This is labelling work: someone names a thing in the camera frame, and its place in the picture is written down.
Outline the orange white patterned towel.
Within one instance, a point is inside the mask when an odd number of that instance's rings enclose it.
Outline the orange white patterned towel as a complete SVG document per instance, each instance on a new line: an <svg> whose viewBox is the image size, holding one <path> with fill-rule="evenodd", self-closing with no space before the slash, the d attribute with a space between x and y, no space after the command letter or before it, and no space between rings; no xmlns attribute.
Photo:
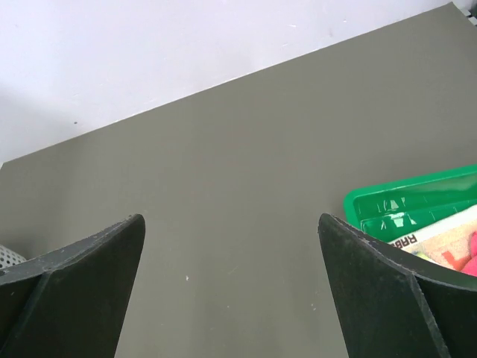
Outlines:
<svg viewBox="0 0 477 358"><path fill-rule="evenodd" d="M389 244L429 262L461 272L470 260L470 238L474 232L475 205L401 236Z"/></svg>

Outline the white perforated basket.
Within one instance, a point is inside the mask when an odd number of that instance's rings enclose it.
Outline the white perforated basket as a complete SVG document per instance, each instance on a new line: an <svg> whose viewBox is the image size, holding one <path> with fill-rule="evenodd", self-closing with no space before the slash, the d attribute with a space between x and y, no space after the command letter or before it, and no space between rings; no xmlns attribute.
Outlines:
<svg viewBox="0 0 477 358"><path fill-rule="evenodd" d="M15 251L0 245L0 269L9 268L24 263L26 259Z"/></svg>

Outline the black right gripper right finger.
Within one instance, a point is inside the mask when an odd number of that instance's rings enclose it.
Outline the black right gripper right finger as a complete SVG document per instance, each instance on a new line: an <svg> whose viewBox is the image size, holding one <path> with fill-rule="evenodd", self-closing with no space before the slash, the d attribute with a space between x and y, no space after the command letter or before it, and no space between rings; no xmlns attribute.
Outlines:
<svg viewBox="0 0 477 358"><path fill-rule="evenodd" d="M350 357L475 357L476 278L324 213L318 236Z"/></svg>

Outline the pink microfiber towel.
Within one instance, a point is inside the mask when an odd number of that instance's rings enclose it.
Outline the pink microfiber towel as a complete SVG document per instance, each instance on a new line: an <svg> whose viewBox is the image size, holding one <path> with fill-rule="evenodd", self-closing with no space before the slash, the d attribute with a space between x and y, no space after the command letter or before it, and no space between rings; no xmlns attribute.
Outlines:
<svg viewBox="0 0 477 358"><path fill-rule="evenodd" d="M470 238L470 260L461 270L462 273L470 276L477 276L477 233L474 232Z"/></svg>

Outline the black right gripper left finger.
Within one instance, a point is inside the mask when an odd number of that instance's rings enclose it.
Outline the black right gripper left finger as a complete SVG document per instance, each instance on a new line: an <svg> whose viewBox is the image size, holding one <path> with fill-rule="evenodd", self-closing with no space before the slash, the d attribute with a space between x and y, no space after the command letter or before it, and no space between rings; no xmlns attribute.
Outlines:
<svg viewBox="0 0 477 358"><path fill-rule="evenodd" d="M1 269L2 357L114 357L145 241L145 219Z"/></svg>

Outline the green plastic tray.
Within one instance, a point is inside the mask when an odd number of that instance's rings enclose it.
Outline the green plastic tray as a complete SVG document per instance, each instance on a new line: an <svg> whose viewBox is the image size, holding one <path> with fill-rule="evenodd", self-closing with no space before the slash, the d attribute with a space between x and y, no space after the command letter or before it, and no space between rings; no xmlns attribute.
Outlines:
<svg viewBox="0 0 477 358"><path fill-rule="evenodd" d="M476 165L354 189L343 201L347 222L383 241L476 205Z"/></svg>

